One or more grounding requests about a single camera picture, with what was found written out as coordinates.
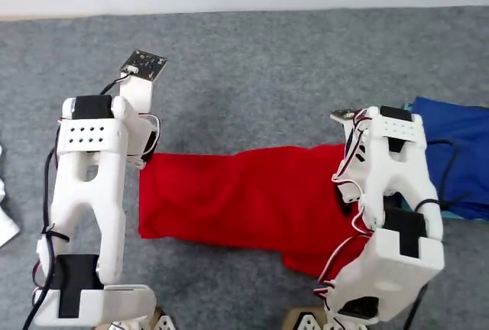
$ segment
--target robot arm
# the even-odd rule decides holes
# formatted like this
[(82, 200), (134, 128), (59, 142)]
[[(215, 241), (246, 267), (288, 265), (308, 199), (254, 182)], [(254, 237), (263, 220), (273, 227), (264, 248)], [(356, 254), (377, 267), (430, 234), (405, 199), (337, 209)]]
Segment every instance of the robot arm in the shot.
[[(442, 218), (419, 115), (382, 106), (332, 118), (347, 137), (345, 159), (332, 181), (345, 205), (358, 202), (352, 219), (358, 236), (342, 245), (356, 237), (368, 241), (336, 278), (327, 277), (330, 259), (319, 278), (327, 288), (317, 293), (335, 329), (358, 329), (392, 319), (443, 269)], [(397, 192), (412, 210), (384, 208), (384, 196)], [(356, 225), (360, 217), (367, 231)]]
[[(44, 230), (51, 233), (53, 279), (35, 317), (38, 325), (97, 326), (153, 317), (156, 297), (150, 288), (115, 284), (124, 253), (125, 165), (144, 168), (156, 147), (160, 124), (148, 112), (153, 82), (165, 63), (163, 57), (136, 50), (121, 68), (121, 95), (79, 96), (63, 103), (50, 227)], [(68, 254), (69, 237), (87, 209), (101, 231), (99, 255)], [(47, 235), (37, 252), (47, 276)]]

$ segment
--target red fabric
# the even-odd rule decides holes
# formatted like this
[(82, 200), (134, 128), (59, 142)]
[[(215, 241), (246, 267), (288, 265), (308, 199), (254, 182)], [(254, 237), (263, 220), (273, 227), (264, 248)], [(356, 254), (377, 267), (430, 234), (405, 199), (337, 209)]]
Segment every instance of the red fabric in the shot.
[[(233, 156), (155, 154), (141, 171), (139, 233), (281, 251), (287, 267), (318, 276), (336, 247), (356, 234), (330, 180), (343, 153), (343, 145), (321, 145)], [(347, 246), (332, 277), (364, 241)]]

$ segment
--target blue fabric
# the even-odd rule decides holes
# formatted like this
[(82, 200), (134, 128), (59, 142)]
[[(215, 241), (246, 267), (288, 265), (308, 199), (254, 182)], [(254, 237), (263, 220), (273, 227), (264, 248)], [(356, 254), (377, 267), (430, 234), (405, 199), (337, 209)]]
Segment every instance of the blue fabric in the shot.
[[(489, 220), (489, 110), (417, 97), (412, 111), (423, 117), (427, 141), (446, 139), (460, 150), (448, 174), (445, 195), (439, 198), (451, 201), (468, 194), (449, 210), (467, 219)], [(453, 153), (447, 144), (427, 148), (429, 175), (438, 191)]]

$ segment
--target gray carpet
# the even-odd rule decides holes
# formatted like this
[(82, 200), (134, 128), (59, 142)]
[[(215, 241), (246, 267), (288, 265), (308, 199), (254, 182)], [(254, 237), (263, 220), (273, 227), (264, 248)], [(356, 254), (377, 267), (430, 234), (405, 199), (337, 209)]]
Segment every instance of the gray carpet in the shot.
[[(330, 110), (400, 105), (416, 95), (489, 105), (489, 8), (249, 12), (0, 23), (0, 174), (22, 233), (0, 249), (0, 328), (21, 327), (41, 228), (42, 166), (65, 98), (98, 92), (135, 49), (170, 59), (154, 90), (158, 150), (230, 154), (342, 141)], [(273, 252), (137, 234), (128, 171), (125, 283), (146, 283), (180, 329), (279, 329), (294, 306), (320, 305), (313, 278)], [(91, 216), (73, 246), (97, 248)], [(446, 270), (418, 329), (489, 325), (489, 225), (446, 221)], [(401, 329), (406, 313), (376, 328)]]

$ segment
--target white cloth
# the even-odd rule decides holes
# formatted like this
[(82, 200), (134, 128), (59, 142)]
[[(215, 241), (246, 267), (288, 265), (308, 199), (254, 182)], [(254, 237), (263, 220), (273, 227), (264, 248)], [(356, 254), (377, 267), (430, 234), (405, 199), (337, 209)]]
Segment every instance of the white cloth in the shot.
[[(0, 180), (0, 202), (5, 198), (5, 184)], [(12, 221), (0, 207), (0, 247), (10, 241), (18, 232), (19, 227)]]

